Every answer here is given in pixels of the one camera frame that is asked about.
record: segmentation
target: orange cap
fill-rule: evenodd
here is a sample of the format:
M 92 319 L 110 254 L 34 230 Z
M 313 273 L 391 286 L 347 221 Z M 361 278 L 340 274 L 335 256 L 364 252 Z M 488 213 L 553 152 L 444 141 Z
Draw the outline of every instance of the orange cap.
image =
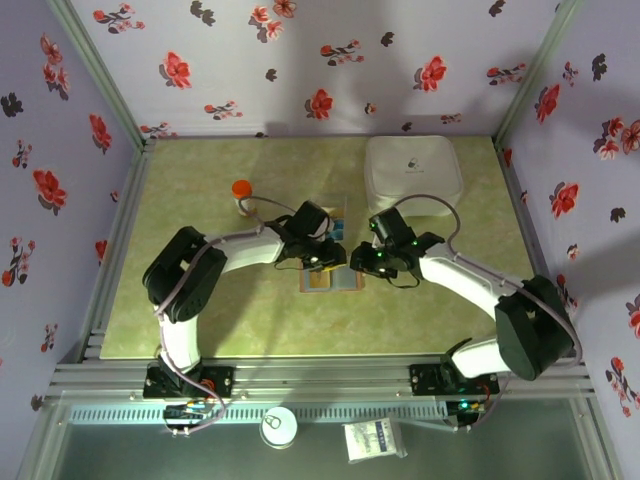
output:
M 253 193 L 251 184 L 248 180 L 238 180 L 237 182 L 234 182 L 231 186 L 231 191 L 233 192 L 233 196 L 237 199 L 248 197 Z

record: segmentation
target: floral wallpaper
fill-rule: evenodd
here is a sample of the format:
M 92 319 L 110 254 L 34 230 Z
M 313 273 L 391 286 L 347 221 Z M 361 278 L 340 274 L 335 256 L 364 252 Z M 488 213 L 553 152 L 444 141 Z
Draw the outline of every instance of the floral wallpaper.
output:
M 71 0 L 142 135 L 271 137 L 494 134 L 558 2 Z
M 130 12 L 113 12 L 125 25 Z M 46 2 L 2 14 L 0 478 L 13 479 L 53 369 L 80 340 L 133 146 Z
M 584 3 L 504 145 L 625 478 L 640 478 L 640 64 L 621 48 L 634 8 Z

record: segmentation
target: white wire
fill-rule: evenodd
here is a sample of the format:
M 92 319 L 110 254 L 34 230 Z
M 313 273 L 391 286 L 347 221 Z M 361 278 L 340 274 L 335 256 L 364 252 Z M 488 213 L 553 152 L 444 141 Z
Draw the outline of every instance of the white wire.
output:
M 162 346 L 162 353 L 164 354 L 164 358 L 167 361 L 167 364 L 169 366 L 169 368 L 178 376 L 180 377 L 183 381 L 187 382 L 189 385 L 198 388 L 200 390 L 202 390 L 204 393 L 206 393 L 207 395 L 213 397 L 216 399 L 216 401 L 220 404 L 220 409 L 218 410 L 218 413 L 208 419 L 205 422 L 202 422 L 200 424 L 198 424 L 195 427 L 192 428 L 188 428 L 186 427 L 184 430 L 178 430 L 178 429 L 170 429 L 174 434 L 176 435 L 189 435 L 190 433 L 195 433 L 199 430 L 203 430 L 204 428 L 213 425 L 214 423 L 216 423 L 217 421 L 219 421 L 222 417 L 224 417 L 224 415 L 227 412 L 227 406 L 225 405 L 224 401 L 222 400 L 222 398 L 220 397 L 220 395 L 218 395 L 213 389 L 207 388 L 205 385 L 202 385 L 198 382 L 195 382 L 194 380 L 190 379 L 189 377 L 187 377 L 184 373 L 182 373 L 182 371 L 180 370 L 180 368 L 178 368 L 178 366 L 175 364 L 175 362 L 173 361 L 173 359 L 171 358 L 171 356 L 169 355 L 169 352 L 167 350 L 167 344 L 164 338 L 164 322 L 166 322 L 167 320 L 165 319 L 165 309 L 171 304 L 171 302 L 175 299 L 175 297 L 178 295 L 178 293 L 180 293 L 180 290 L 182 289 L 182 287 L 184 286 L 184 284 L 186 283 L 186 281 L 188 280 L 189 276 L 191 275 L 191 273 L 193 272 L 193 270 L 196 268 L 196 265 L 198 264 L 198 261 L 202 258 L 202 256 L 205 254 L 205 252 L 213 247 L 214 245 L 217 245 L 218 243 L 222 242 L 222 241 L 229 241 L 229 240 L 238 240 L 238 239 L 242 239 L 242 238 L 253 238 L 253 237 L 257 237 L 259 236 L 265 228 L 265 223 L 264 221 L 258 216 L 257 213 L 253 213 L 251 211 L 249 211 L 245 206 L 244 206 L 244 201 L 248 200 L 248 199 L 255 199 L 255 200 L 261 200 L 263 202 L 269 202 L 269 203 L 273 203 L 274 205 L 277 205 L 279 207 L 285 208 L 293 213 L 295 213 L 296 211 L 291 208 L 288 207 L 287 205 L 284 205 L 280 202 L 276 202 L 275 200 L 271 200 L 269 198 L 264 198 L 264 197 L 259 197 L 259 196 L 255 196 L 255 195 L 249 195 L 246 197 L 243 197 L 239 200 L 238 204 L 240 205 L 241 210 L 249 217 L 254 218 L 258 221 L 259 223 L 259 227 L 256 230 L 256 232 L 243 232 L 243 233 L 232 233 L 230 235 L 226 235 L 223 237 L 217 237 L 214 238 L 213 240 L 207 242 L 205 245 L 203 245 L 200 250 L 198 250 L 198 252 L 195 254 L 195 256 L 193 257 L 193 259 L 191 260 L 191 263 L 189 264 L 189 267 L 187 268 L 187 270 L 182 274 L 182 276 L 180 277 L 180 280 L 178 280 L 178 282 L 176 283 L 176 285 L 173 287 L 173 290 L 171 290 L 171 292 L 169 292 L 169 295 L 167 295 L 167 297 L 162 301 L 162 303 L 160 303 L 160 305 L 158 305 L 158 308 L 156 308 L 156 310 L 153 312 L 153 314 L 158 318 L 158 321 L 160 322 L 160 344 Z

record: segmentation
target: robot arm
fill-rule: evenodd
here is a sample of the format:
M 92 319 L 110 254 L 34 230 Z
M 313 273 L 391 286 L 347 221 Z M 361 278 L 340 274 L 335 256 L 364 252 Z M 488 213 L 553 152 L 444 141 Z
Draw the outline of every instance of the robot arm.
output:
M 199 382 L 202 362 L 198 350 L 198 315 L 209 301 L 223 273 L 257 263 L 277 263 L 298 258 L 304 269 L 325 270 L 346 264 L 344 248 L 325 238 L 332 222 L 324 210 L 305 202 L 293 216 L 266 222 L 259 234 L 255 230 L 227 237 L 206 237 L 193 227 L 184 227 L 167 244 L 143 276 L 149 301 L 160 305 L 171 294 L 198 252 L 190 275 L 162 314 L 161 335 L 164 349 L 159 362 L 164 374 L 185 396 L 193 389 L 185 384 L 174 367 Z
M 535 380 L 566 355 L 573 345 L 568 333 L 519 292 L 549 305 L 568 321 L 553 284 L 542 276 L 528 281 L 505 277 L 489 267 L 452 252 L 432 233 L 416 237 L 395 208 L 370 219 L 374 244 L 363 242 L 351 256 L 351 268 L 384 278 L 409 272 L 418 281 L 440 284 L 484 310 L 496 322 L 496 335 L 467 339 L 442 359 L 443 381 L 451 386 L 485 373 L 512 371 Z

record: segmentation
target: white container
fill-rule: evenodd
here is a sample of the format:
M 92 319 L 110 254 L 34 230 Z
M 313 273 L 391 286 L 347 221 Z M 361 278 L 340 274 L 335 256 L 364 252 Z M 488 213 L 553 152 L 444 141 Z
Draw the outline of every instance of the white container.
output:
M 367 142 L 364 165 L 371 213 L 393 206 L 415 193 L 427 193 L 455 206 L 462 196 L 462 175 L 453 145 L 445 137 L 373 137 Z M 404 217 L 443 216 L 444 205 L 428 199 L 409 200 L 398 207 Z
M 270 447 L 284 449 L 291 446 L 298 432 L 298 421 L 291 410 L 274 407 L 260 422 L 260 436 Z

